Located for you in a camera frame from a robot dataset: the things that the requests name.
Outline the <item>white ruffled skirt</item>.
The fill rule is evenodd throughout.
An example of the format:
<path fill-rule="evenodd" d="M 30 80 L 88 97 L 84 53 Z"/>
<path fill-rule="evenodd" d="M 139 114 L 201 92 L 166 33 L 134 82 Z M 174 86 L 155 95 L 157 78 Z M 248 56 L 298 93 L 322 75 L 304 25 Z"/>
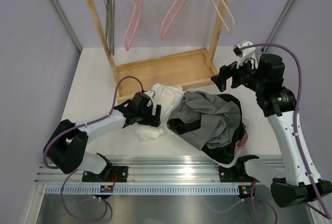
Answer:
<path fill-rule="evenodd" d="M 156 83 L 151 88 L 153 96 L 153 115 L 156 114 L 157 105 L 161 105 L 160 126 L 152 127 L 149 125 L 136 124 L 135 134 L 140 141 L 149 139 L 159 139 L 165 135 L 165 125 L 171 111 L 179 104 L 184 95 L 182 87 L 171 87 Z"/>

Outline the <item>pink velvet hanger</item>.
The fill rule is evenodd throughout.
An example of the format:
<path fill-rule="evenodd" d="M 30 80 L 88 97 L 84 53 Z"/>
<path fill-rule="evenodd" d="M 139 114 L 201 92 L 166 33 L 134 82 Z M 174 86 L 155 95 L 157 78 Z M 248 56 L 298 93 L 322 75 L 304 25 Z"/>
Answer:
<path fill-rule="evenodd" d="M 168 10 L 168 12 L 166 13 L 164 19 L 162 20 L 161 23 L 161 27 L 160 27 L 160 38 L 161 40 L 164 40 L 171 28 L 171 26 L 173 25 L 175 19 L 177 18 L 177 16 L 179 15 L 179 13 L 182 11 L 182 9 L 184 8 L 184 6 L 187 4 L 187 2 L 189 0 L 183 0 L 182 3 L 179 5 L 179 7 L 177 8 L 177 10 L 175 11 L 174 15 L 172 16 L 172 18 L 168 21 L 172 11 L 174 10 L 174 8 L 176 7 L 176 5 L 179 3 L 180 0 L 175 0 L 174 3 L 172 4 L 172 6 L 170 7 L 170 9 Z"/>
<path fill-rule="evenodd" d="M 127 30 L 124 35 L 124 47 L 126 51 L 129 51 L 136 33 L 137 29 L 141 20 L 141 15 L 142 15 L 142 10 L 143 10 L 143 5 L 144 5 L 145 0 L 134 0 L 134 8 L 132 12 L 132 16 L 130 18 Z"/>

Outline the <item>pink pleated skirt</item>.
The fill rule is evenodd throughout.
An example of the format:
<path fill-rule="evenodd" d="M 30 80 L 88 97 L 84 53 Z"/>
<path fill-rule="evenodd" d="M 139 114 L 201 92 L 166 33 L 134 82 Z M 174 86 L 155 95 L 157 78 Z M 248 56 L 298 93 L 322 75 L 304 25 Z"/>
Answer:
<path fill-rule="evenodd" d="M 246 125 L 242 124 L 242 126 L 243 126 L 243 130 L 244 130 L 244 134 L 243 134 L 242 138 L 236 142 L 236 146 L 234 149 L 235 152 L 242 149 L 246 145 L 247 140 L 248 140 L 248 133 L 247 133 Z"/>

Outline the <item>grey metal hanger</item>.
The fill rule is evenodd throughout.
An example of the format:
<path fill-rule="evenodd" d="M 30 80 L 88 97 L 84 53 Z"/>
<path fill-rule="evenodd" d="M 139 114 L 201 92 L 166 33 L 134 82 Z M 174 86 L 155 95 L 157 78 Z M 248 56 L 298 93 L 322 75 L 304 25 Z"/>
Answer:
<path fill-rule="evenodd" d="M 108 54 L 113 54 L 113 0 L 102 0 L 105 6 L 105 40 Z"/>
<path fill-rule="evenodd" d="M 103 0 L 106 10 L 105 38 L 107 51 L 115 55 L 115 0 Z"/>

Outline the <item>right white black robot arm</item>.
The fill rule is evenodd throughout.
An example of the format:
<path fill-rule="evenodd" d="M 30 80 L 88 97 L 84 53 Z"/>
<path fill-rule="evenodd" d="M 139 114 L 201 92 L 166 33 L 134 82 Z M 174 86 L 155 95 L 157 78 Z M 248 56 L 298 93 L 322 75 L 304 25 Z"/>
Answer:
<path fill-rule="evenodd" d="M 295 112 L 296 98 L 282 85 L 284 70 L 280 56 L 263 54 L 257 68 L 252 68 L 250 61 L 241 66 L 233 62 L 211 77 L 221 92 L 226 90 L 229 78 L 232 88 L 243 85 L 255 92 L 256 102 L 278 141 L 285 172 L 280 173 L 252 155 L 240 159 L 243 163 L 235 173 L 240 180 L 253 177 L 270 188 L 281 208 L 313 202 L 331 193 L 331 182 L 321 178 L 305 144 L 299 114 Z"/>

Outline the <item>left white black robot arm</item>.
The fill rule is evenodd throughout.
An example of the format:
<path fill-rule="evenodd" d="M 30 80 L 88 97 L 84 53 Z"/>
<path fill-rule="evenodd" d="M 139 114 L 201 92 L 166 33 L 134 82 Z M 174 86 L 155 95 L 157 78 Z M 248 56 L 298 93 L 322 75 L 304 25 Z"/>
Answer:
<path fill-rule="evenodd" d="M 44 147 L 43 159 L 49 159 L 64 174 L 83 171 L 84 182 L 111 182 L 119 174 L 100 153 L 86 151 L 93 140 L 136 123 L 151 127 L 161 124 L 161 105 L 154 105 L 153 90 L 138 92 L 130 100 L 112 108 L 110 113 L 85 123 L 61 121 Z"/>

